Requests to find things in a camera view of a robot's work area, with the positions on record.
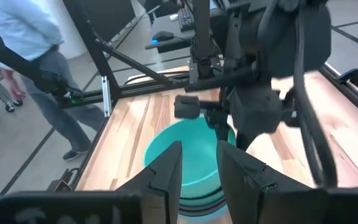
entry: teal bowl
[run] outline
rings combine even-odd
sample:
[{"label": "teal bowl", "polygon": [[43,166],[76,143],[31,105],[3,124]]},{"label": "teal bowl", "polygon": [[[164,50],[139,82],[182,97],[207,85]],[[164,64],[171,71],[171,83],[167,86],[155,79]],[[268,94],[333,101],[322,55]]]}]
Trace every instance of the teal bowl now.
[{"label": "teal bowl", "polygon": [[[217,138],[204,117],[181,120],[158,133],[144,155],[148,166],[174,141],[181,141],[183,172],[181,198],[197,198],[214,192],[221,186],[216,161]],[[227,141],[235,144],[236,136],[230,129]]]}]

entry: chair wheel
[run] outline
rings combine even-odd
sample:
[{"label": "chair wheel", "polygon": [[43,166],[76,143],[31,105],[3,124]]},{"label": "chair wheel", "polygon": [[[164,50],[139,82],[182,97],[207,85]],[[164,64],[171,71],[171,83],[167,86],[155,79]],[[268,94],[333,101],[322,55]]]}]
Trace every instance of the chair wheel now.
[{"label": "chair wheel", "polygon": [[14,100],[13,101],[13,105],[19,107],[23,105],[23,101],[22,100]]},{"label": "chair wheel", "polygon": [[14,108],[13,106],[6,105],[6,106],[5,106],[5,110],[6,110],[8,113],[12,113],[13,111],[15,111],[15,108]]}]

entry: wooden table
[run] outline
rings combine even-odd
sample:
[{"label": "wooden table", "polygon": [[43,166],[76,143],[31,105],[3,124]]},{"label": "wooden table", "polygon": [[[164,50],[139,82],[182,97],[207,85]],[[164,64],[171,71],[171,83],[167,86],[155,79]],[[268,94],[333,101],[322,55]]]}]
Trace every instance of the wooden table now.
[{"label": "wooden table", "polygon": [[[180,67],[169,72],[187,69]],[[358,187],[358,108],[322,74],[307,74],[305,80],[309,98],[335,156],[339,185]],[[292,86],[292,79],[274,80],[272,85],[285,94]],[[184,90],[119,100],[77,190],[114,190],[138,174],[143,169],[143,155],[149,142],[163,128],[178,121],[173,116],[173,102],[179,94],[185,94]],[[218,90],[194,94],[201,100],[218,99]],[[247,152],[285,175],[314,186],[299,129],[281,124],[274,134],[259,136]],[[231,221],[226,214],[213,223]]]}]

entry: gray pants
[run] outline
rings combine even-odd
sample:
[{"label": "gray pants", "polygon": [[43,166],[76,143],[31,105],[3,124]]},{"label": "gray pants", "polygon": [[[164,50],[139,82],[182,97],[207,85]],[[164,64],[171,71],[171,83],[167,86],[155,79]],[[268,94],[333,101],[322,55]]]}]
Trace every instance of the gray pants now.
[{"label": "gray pants", "polygon": [[[54,51],[45,55],[40,61],[40,68],[61,75],[71,87],[79,89],[73,80],[66,58],[60,52]],[[104,121],[102,110],[95,105],[60,109],[52,95],[42,93],[28,78],[22,77],[22,79],[45,119],[70,142],[71,150],[75,152],[87,151],[90,148],[91,141],[77,121],[99,131]]]}]

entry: sneaker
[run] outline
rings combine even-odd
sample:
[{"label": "sneaker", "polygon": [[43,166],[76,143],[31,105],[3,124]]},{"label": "sneaker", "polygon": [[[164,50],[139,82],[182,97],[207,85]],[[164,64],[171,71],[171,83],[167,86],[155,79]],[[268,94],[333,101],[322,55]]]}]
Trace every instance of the sneaker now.
[{"label": "sneaker", "polygon": [[68,151],[68,152],[66,152],[66,154],[64,154],[64,156],[63,156],[63,159],[65,160],[65,161],[72,161],[73,159],[76,159],[77,157],[79,157],[80,155],[82,155],[82,154],[85,154],[85,153],[87,153],[88,152],[88,150],[87,151],[83,151],[83,152],[74,152],[74,151]]}]

